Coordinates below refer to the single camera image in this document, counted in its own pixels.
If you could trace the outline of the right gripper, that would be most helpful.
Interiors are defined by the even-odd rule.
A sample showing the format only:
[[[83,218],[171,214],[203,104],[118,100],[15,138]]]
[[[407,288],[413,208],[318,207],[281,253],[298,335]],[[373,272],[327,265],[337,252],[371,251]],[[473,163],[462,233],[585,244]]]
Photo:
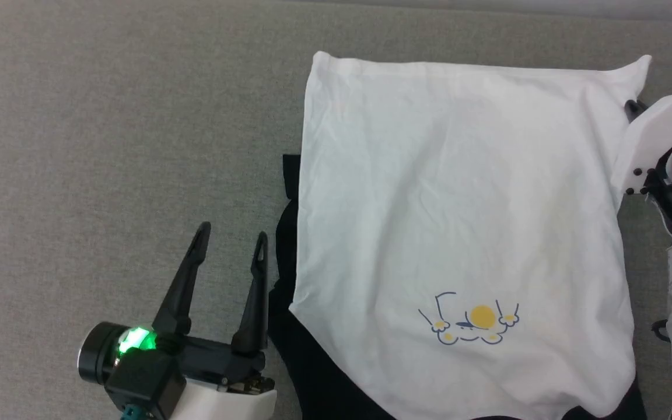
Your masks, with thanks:
[[[646,173],[672,148],[672,94],[648,107],[640,99],[624,104],[629,122],[611,175],[616,198],[639,193]]]

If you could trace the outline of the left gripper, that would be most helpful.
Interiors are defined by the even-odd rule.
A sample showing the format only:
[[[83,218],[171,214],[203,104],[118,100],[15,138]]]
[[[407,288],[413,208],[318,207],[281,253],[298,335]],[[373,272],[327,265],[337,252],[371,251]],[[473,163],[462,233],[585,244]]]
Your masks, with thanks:
[[[268,236],[260,232],[251,284],[231,345],[185,337],[211,223],[202,222],[152,322],[97,324],[78,351],[82,380],[104,388],[122,419],[270,419],[273,380],[261,372],[268,347]],[[180,335],[163,337],[158,333]]]

